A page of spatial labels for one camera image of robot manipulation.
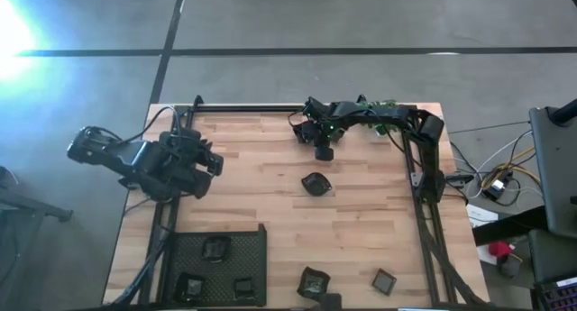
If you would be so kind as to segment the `dark plastic crate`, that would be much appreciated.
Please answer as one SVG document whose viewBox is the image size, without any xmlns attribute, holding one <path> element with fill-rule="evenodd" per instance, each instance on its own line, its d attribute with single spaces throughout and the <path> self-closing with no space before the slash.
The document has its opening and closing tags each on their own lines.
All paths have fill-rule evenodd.
<svg viewBox="0 0 577 311">
<path fill-rule="evenodd" d="M 541 311 L 577 311 L 577 277 L 535 284 Z"/>
</svg>

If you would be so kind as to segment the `white paper sheet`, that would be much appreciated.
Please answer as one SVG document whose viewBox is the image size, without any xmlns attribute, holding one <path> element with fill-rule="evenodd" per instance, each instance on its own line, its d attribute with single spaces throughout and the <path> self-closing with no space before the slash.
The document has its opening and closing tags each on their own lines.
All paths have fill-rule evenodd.
<svg viewBox="0 0 577 311">
<path fill-rule="evenodd" d="M 499 220 L 499 215 L 497 213 L 474 206 L 472 204 L 467 205 L 466 210 L 470 226 L 472 228 L 490 224 Z"/>
</svg>

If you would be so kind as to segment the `grey round object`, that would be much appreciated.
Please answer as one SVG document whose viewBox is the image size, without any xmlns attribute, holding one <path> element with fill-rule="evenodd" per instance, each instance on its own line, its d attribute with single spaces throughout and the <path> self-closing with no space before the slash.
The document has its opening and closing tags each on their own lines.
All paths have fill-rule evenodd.
<svg viewBox="0 0 577 311">
<path fill-rule="evenodd" d="M 497 258 L 498 273 L 508 279 L 514 278 L 519 273 L 523 261 L 516 255 L 510 254 Z"/>
</svg>

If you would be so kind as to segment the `leaf shaped black plate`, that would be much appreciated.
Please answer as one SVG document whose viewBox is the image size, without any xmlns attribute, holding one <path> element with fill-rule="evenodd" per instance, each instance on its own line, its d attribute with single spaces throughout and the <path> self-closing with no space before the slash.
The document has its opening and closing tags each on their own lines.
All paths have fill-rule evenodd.
<svg viewBox="0 0 577 311">
<path fill-rule="evenodd" d="M 332 189 L 328 178 L 319 172 L 312 172 L 301 179 L 306 192 L 313 197 L 321 197 Z"/>
</svg>

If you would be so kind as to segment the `dark equipment cart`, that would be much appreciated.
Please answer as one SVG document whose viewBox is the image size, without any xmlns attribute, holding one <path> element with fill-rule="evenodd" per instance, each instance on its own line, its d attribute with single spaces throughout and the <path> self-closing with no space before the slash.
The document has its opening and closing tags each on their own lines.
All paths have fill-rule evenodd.
<svg viewBox="0 0 577 311">
<path fill-rule="evenodd" d="M 480 246 L 531 230 L 577 239 L 577 99 L 529 111 L 544 204 L 472 229 Z"/>
</svg>

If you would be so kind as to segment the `green plant in white pot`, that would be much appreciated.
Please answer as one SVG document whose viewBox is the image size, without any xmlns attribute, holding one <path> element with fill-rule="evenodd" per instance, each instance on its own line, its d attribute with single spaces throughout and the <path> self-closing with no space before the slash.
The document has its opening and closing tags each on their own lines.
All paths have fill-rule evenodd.
<svg viewBox="0 0 577 311">
<path fill-rule="evenodd" d="M 360 105 L 363 105 L 365 107 L 368 108 L 374 108 L 374 107 L 386 107 L 386 108 L 395 108 L 398 106 L 398 103 L 396 100 L 385 100 L 385 101 L 367 101 L 367 100 L 362 100 L 359 101 Z M 364 123 L 363 126 L 367 126 L 369 129 L 372 129 L 376 134 L 378 134 L 379 136 L 384 136 L 384 135 L 388 135 L 391 132 L 397 132 L 398 131 L 398 127 L 393 125 L 393 124 L 383 124 L 383 123 Z"/>
</svg>

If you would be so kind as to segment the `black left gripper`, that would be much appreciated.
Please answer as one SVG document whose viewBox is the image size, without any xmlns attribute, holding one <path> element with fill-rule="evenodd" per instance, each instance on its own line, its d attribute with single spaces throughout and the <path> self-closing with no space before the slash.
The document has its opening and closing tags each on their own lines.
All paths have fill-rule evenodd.
<svg viewBox="0 0 577 311">
<path fill-rule="evenodd" d="M 200 132 L 183 129 L 178 134 L 180 163 L 177 171 L 179 177 L 193 177 L 196 185 L 190 195 L 196 199 L 204 197 L 210 188 L 213 171 L 209 167 L 209 146 L 207 140 L 201 139 Z"/>
</svg>

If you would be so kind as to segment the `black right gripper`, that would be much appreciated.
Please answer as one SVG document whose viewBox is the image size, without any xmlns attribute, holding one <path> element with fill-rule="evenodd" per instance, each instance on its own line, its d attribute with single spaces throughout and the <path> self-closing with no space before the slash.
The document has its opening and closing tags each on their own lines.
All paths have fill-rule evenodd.
<svg viewBox="0 0 577 311">
<path fill-rule="evenodd" d="M 309 116 L 309 121 L 315 126 L 313 144 L 315 145 L 315 158 L 321 161 L 334 159 L 334 150 L 330 143 L 340 141 L 340 127 L 321 117 Z"/>
</svg>

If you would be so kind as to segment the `large wavy black plate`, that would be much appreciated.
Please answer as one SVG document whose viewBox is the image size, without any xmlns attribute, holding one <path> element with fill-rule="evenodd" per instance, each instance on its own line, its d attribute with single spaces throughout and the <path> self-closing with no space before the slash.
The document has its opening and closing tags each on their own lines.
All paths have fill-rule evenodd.
<svg viewBox="0 0 577 311">
<path fill-rule="evenodd" d="M 321 270 L 305 267 L 301 274 L 297 293 L 301 297 L 319 301 L 321 296 L 327 292 L 330 279 L 331 277 Z"/>
</svg>

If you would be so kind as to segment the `small white power adapter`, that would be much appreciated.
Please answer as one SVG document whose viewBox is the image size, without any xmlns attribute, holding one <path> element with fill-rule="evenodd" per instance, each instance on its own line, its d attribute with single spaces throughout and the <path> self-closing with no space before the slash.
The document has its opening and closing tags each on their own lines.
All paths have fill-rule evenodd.
<svg viewBox="0 0 577 311">
<path fill-rule="evenodd" d="M 482 194 L 490 200 L 498 200 L 507 188 L 508 178 L 492 180 L 483 190 Z"/>
</svg>

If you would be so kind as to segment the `black seat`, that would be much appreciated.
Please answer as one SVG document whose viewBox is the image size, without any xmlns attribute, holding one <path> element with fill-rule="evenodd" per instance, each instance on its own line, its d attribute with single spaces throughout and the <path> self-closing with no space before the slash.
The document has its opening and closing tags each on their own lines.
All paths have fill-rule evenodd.
<svg viewBox="0 0 577 311">
<path fill-rule="evenodd" d="M 528 241 L 536 282 L 577 276 L 577 239 L 532 230 Z"/>
</svg>

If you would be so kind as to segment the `black perforated metal tray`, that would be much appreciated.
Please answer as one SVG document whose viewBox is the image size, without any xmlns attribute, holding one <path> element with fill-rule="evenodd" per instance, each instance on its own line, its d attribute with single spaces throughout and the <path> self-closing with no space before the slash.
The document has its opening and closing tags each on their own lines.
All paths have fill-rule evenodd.
<svg viewBox="0 0 577 311">
<path fill-rule="evenodd" d="M 267 305 L 267 230 L 174 233 L 161 302 L 220 307 Z M 234 280 L 252 277 L 255 299 L 235 300 Z"/>
</svg>

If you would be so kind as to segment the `black floor stand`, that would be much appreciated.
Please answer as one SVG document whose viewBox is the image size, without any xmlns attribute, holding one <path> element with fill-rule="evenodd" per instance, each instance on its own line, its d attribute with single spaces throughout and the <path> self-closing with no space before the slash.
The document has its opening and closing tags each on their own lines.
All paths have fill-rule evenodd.
<svg viewBox="0 0 577 311">
<path fill-rule="evenodd" d="M 60 222 L 67 222 L 73 215 L 72 210 L 66 210 L 39 200 L 26 197 L 13 192 L 9 189 L 8 180 L 11 179 L 15 186 L 19 185 L 18 178 L 15 174 L 4 166 L 0 166 L 0 204 L 7 206 L 28 209 L 31 211 L 42 212 L 45 215 L 53 216 Z"/>
</svg>

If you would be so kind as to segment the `red round object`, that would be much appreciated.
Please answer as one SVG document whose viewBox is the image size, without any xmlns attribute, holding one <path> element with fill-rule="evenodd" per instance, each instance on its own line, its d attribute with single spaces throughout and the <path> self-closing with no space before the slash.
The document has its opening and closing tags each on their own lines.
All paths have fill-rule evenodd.
<svg viewBox="0 0 577 311">
<path fill-rule="evenodd" d="M 493 242 L 488 246 L 489 254 L 497 259 L 509 256 L 514 248 L 507 242 Z"/>
</svg>

